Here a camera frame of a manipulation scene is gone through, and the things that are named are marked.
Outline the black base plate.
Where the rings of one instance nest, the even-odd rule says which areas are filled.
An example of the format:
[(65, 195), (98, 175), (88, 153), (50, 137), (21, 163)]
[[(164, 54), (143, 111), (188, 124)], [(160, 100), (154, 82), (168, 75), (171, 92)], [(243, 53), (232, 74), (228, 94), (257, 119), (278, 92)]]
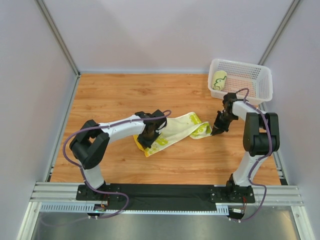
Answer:
[(209, 188), (210, 200), (213, 203), (249, 203), (256, 202), (251, 186), (212, 186)]
[(75, 199), (77, 201), (122, 201), (124, 196), (118, 194), (102, 194), (90, 189), (86, 184), (78, 186)]

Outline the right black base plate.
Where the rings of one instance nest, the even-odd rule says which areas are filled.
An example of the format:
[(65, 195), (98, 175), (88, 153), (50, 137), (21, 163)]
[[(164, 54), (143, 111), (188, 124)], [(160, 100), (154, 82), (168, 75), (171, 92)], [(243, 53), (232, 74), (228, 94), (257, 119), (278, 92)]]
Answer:
[(251, 186), (212, 186), (209, 188), (210, 200), (213, 203), (249, 203), (256, 202)]

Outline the yellow green towel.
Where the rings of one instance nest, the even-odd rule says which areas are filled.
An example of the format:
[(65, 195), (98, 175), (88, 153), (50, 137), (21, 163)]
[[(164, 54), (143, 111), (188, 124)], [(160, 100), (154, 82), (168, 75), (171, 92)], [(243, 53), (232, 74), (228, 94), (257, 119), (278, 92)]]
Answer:
[(179, 117), (167, 118), (167, 126), (151, 144), (151, 147), (144, 149), (142, 144), (138, 142), (138, 135), (134, 135), (133, 139), (138, 149), (143, 151), (146, 157), (149, 157), (187, 137), (198, 140), (209, 137), (211, 133), (210, 123), (208, 121), (202, 122), (198, 115), (192, 111)]

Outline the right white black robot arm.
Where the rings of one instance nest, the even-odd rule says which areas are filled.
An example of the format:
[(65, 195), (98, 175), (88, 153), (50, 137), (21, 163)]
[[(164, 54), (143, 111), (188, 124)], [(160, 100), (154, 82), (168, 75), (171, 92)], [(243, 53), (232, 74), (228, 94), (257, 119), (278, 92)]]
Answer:
[(229, 177), (222, 193), (229, 198), (236, 194), (249, 196), (252, 187), (267, 187), (253, 182), (262, 163), (280, 148), (279, 117), (274, 112), (264, 112), (249, 103), (246, 97), (238, 98), (236, 92), (224, 95), (223, 110), (217, 112), (211, 135), (229, 131), (232, 121), (244, 121), (244, 156), (239, 167)]

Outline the right aluminium frame post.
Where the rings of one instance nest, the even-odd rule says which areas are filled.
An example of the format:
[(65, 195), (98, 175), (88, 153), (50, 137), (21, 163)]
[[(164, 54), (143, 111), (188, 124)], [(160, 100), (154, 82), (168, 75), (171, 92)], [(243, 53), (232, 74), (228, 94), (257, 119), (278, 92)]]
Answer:
[(272, 53), (273, 49), (275, 48), (277, 42), (281, 38), (283, 32), (285, 31), (286, 27), (288, 26), (290, 20), (292, 19), (293, 15), (295, 14), (298, 7), (301, 5), (302, 0), (292, 0), (287, 11), (285, 12), (280, 24), (278, 25), (275, 33), (273, 34), (272, 38), (270, 39), (265, 51), (263, 52), (258, 64), (264, 65)]

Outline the aluminium frame post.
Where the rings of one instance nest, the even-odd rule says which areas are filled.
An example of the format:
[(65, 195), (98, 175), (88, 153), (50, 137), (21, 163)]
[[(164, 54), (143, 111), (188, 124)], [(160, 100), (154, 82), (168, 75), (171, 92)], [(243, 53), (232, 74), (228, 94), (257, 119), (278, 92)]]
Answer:
[(301, 5), (302, 0), (292, 0), (287, 11), (285, 12), (280, 24), (278, 25), (275, 33), (273, 34), (272, 38), (270, 39), (265, 51), (263, 52), (258, 64), (264, 65), (272, 53), (273, 49), (275, 48), (277, 42), (281, 38), (283, 32), (285, 31), (286, 27), (288, 26), (290, 20), (292, 19), (293, 15), (295, 14), (298, 7)]
[(49, 8), (47, 7), (44, 0), (35, 0), (35, 3), (37, 7), (39, 8), (45, 22), (47, 23), (51, 33), (53, 34), (55, 40), (57, 41), (57, 44), (59, 45), (60, 49), (62, 50), (64, 57), (66, 58), (69, 66), (71, 67), (72, 71), (75, 73), (75, 75), (78, 77), (80, 76), (81, 72), (79, 68), (77, 67), (65, 41), (63, 40), (63, 37), (53, 19), (52, 14), (49, 11)]

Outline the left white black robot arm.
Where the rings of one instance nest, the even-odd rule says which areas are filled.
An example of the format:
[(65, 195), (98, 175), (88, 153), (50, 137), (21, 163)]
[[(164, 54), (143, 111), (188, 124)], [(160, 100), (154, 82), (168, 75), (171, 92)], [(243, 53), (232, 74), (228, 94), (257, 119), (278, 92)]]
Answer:
[(170, 110), (153, 113), (136, 112), (128, 118), (109, 123), (88, 120), (82, 128), (67, 138), (63, 144), (63, 155), (70, 163), (80, 168), (85, 184), (94, 192), (106, 190), (100, 162), (108, 144), (137, 135), (138, 146), (150, 149), (167, 126)]

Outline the white perforated plastic basket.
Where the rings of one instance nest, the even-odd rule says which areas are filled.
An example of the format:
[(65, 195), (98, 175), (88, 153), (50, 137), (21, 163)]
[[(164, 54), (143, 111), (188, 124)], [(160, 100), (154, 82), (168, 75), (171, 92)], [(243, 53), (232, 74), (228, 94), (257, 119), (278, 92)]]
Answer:
[[(220, 90), (213, 89), (216, 78), (214, 75), (223, 71), (224, 86)], [(207, 87), (210, 95), (223, 99), (227, 93), (235, 93), (241, 89), (249, 89), (247, 100), (253, 105), (269, 102), (273, 98), (273, 78), (271, 70), (262, 65), (218, 59), (211, 61)]]

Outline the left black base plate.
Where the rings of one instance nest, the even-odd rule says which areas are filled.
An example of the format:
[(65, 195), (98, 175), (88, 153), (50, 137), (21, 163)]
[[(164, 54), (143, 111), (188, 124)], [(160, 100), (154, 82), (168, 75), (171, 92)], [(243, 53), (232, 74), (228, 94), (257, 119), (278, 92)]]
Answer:
[(118, 194), (102, 194), (90, 189), (86, 184), (78, 186), (75, 199), (77, 201), (122, 201), (124, 196)]

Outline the left aluminium frame post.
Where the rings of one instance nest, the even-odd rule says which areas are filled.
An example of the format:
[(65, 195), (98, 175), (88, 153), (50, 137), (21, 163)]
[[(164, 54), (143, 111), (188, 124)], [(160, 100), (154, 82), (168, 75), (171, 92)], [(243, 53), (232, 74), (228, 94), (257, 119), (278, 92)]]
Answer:
[(49, 8), (47, 7), (44, 0), (35, 0), (35, 3), (37, 7), (39, 8), (45, 22), (47, 23), (51, 33), (53, 34), (55, 40), (57, 41), (57, 44), (59, 45), (60, 49), (62, 50), (64, 57), (66, 58), (69, 66), (71, 67), (72, 71), (75, 73), (75, 75), (78, 77), (80, 76), (81, 72), (79, 68), (77, 67), (65, 41), (63, 40), (63, 37), (53, 19), (52, 14), (49, 11)]

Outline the aluminium front rail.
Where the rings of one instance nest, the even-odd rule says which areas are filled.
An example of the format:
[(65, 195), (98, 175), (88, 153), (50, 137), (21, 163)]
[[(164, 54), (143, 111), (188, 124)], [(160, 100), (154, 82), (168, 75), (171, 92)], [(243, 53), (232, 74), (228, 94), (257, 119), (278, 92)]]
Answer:
[[(79, 182), (36, 182), (30, 202), (75, 202)], [(299, 188), (295, 185), (268, 185), (265, 206), (303, 206)]]

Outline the black cloth strip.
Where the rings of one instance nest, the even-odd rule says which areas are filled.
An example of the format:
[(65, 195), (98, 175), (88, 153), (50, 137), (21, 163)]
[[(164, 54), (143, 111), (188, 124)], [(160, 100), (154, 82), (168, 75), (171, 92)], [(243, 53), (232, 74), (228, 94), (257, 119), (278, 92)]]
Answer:
[(215, 211), (209, 185), (111, 183), (110, 192), (129, 197), (126, 210), (133, 211)]

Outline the green patterned towel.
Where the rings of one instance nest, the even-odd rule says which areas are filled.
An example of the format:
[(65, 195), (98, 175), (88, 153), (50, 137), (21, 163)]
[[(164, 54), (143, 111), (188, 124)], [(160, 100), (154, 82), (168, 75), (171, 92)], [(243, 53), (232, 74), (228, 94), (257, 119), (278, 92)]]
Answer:
[(223, 70), (218, 70), (213, 74), (211, 88), (216, 91), (222, 91), (227, 79), (227, 73)]

